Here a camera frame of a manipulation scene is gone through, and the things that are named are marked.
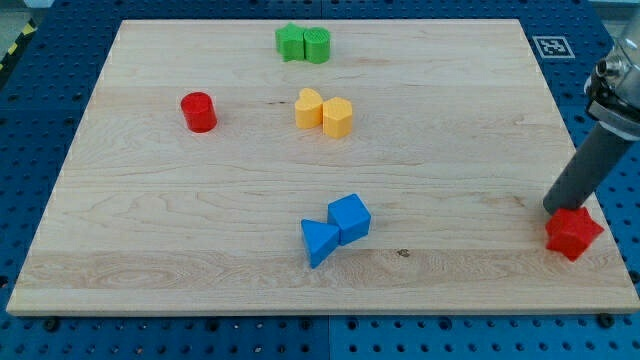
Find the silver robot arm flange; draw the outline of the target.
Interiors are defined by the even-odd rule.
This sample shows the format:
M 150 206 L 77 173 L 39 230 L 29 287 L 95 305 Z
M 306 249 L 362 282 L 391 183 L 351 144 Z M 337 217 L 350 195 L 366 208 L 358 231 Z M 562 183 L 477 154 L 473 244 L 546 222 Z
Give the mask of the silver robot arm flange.
M 585 83 L 587 112 L 608 131 L 639 140 L 639 10 Z

